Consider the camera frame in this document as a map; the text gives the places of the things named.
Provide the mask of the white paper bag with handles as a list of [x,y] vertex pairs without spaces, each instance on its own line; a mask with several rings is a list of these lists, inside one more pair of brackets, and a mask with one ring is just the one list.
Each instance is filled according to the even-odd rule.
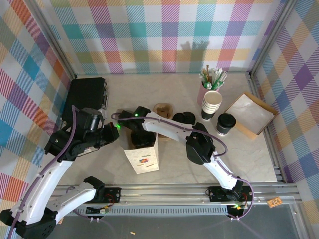
[[159,170],[158,136],[156,133],[131,132],[123,150],[136,174]]

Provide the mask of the stack of black cup lids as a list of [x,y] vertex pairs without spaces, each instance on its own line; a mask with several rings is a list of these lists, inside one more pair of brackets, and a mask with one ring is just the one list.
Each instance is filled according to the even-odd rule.
[[176,113],[172,120],[183,124],[195,125],[196,116],[192,112]]

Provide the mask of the stack of paper cups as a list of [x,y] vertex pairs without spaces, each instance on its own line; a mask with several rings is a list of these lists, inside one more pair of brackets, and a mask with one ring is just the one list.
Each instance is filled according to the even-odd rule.
[[211,120],[222,103],[223,97],[218,91],[208,91],[202,101],[201,117],[203,120]]

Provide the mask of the black paper coffee cup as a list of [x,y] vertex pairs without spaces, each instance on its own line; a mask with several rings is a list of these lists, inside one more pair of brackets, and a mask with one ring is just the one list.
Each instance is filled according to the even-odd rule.
[[231,130],[230,128],[220,127],[218,124],[216,126],[216,129],[217,129],[218,134],[220,134],[220,135],[226,135]]

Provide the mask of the brown pulp cup carrier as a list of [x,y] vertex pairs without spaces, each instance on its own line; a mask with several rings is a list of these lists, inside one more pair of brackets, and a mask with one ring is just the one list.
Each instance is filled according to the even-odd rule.
[[170,103],[157,103],[154,105],[153,111],[166,119],[172,119],[174,115],[173,106]]

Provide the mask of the black hard carrying case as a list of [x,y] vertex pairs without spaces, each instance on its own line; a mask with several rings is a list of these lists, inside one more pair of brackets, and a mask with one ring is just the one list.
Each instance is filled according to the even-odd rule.
[[72,105],[78,109],[93,108],[99,110],[106,118],[107,104],[108,93],[105,78],[73,79],[61,115],[62,121],[72,123]]

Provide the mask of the pink cylindrical holder cup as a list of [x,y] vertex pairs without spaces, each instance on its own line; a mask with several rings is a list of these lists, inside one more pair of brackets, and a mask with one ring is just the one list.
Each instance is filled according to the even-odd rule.
[[200,87],[199,87],[199,91],[198,91],[198,95],[197,95],[197,103],[199,106],[202,105],[204,96],[207,92],[209,92],[210,96],[216,96],[217,99],[222,98],[221,94],[219,93],[219,90],[217,90],[217,91],[209,90],[209,89],[204,87],[204,84],[202,82],[200,82]]

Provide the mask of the plaid patterned backdrop panel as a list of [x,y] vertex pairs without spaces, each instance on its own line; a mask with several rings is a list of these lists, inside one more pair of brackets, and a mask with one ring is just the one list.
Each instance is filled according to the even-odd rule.
[[25,2],[0,0],[0,211],[32,183],[69,85]]
[[35,0],[77,74],[249,70],[285,0]]
[[296,184],[319,239],[319,0],[297,0],[256,72],[282,171]]

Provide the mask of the stack of white napkins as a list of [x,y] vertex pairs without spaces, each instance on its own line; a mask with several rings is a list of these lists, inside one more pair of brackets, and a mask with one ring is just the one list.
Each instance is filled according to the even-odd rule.
[[259,135],[272,121],[275,114],[243,93],[226,111],[249,132]]

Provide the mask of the brown cardboard napkin tray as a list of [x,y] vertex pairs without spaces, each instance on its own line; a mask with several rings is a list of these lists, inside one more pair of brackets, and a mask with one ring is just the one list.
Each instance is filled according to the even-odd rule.
[[[275,116],[276,116],[276,114],[278,113],[278,111],[277,111],[275,108],[273,108],[272,106],[270,106],[270,105],[267,104],[266,102],[262,101],[261,99],[259,99],[259,98],[256,97],[255,95],[253,95],[252,93],[250,93],[250,92],[244,92],[244,93],[245,93],[247,96],[249,96],[253,101],[255,101],[256,103],[258,103],[260,106],[262,106],[262,107],[264,107],[265,109],[267,109],[267,110],[273,112],[273,113],[275,114]],[[251,140],[255,140],[255,139],[262,133],[262,132],[261,132],[259,135],[255,135],[255,134],[249,132],[248,130],[246,130],[246,129],[245,129],[241,124],[239,124],[239,123],[236,123],[235,128],[236,128],[237,130],[239,130],[241,133],[243,133],[244,135],[246,135],[246,136],[247,136],[248,138],[250,138]]]

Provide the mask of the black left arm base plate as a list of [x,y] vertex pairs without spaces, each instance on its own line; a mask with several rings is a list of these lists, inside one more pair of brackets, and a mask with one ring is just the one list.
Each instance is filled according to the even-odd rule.
[[102,198],[100,203],[117,204],[120,202],[121,188],[119,187],[105,187],[102,191]]

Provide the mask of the aluminium mounting rail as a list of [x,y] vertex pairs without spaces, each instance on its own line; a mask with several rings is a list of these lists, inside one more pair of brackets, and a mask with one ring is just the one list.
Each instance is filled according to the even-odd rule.
[[[83,182],[73,190],[67,190],[65,185],[51,190],[34,189],[29,195],[26,204],[32,207],[45,208],[51,205],[54,210],[70,204],[74,209],[81,205],[93,206],[173,206],[199,204],[266,204],[268,200],[280,197],[284,204],[301,202],[301,196],[294,184],[263,184],[254,183],[249,186],[252,191],[252,200],[246,202],[210,202],[206,193],[210,184],[158,184],[158,185],[106,185],[95,189],[89,183]],[[102,191],[105,187],[121,188],[120,202],[117,204],[100,203]]]

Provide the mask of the aluminium frame post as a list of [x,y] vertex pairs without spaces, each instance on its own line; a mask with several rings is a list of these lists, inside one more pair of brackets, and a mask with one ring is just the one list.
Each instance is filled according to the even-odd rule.
[[269,53],[272,45],[279,36],[282,28],[285,25],[285,22],[287,21],[297,2],[298,0],[285,0],[282,4],[282,8],[280,9],[280,11],[276,11],[276,13],[278,13],[277,18],[271,25],[271,28],[267,27],[266,32],[268,34],[266,35],[265,41],[262,47],[260,48],[259,54],[257,55],[256,59],[253,60],[254,64],[248,70],[251,79],[253,79],[259,68],[262,66],[262,63],[264,62],[266,55]]
[[70,79],[77,78],[71,44],[50,0],[24,0]]

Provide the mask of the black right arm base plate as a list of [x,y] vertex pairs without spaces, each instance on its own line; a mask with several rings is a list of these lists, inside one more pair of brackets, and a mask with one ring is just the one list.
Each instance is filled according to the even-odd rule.
[[227,190],[218,186],[208,187],[206,192],[210,202],[246,202],[252,200],[252,191],[249,186],[240,189]]

